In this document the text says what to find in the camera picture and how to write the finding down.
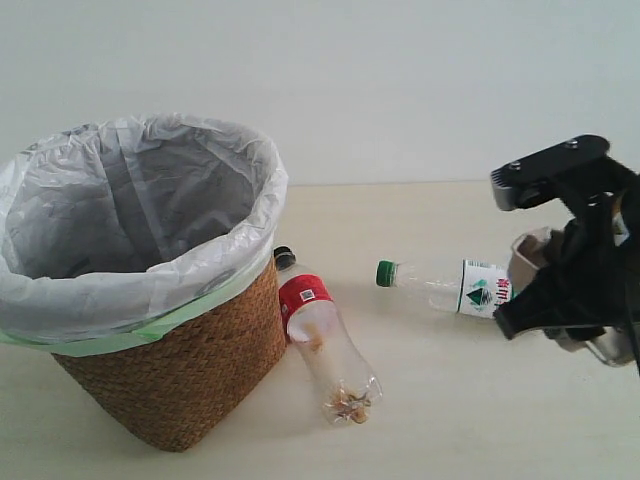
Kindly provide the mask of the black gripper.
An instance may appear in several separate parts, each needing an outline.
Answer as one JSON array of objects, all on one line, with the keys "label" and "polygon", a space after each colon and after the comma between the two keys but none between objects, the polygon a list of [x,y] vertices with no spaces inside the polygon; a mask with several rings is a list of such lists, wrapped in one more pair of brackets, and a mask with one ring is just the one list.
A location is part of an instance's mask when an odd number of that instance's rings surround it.
[{"label": "black gripper", "polygon": [[639,174],[606,155],[552,181],[573,214],[553,266],[494,312],[506,339],[534,330],[588,341],[639,310]]}]

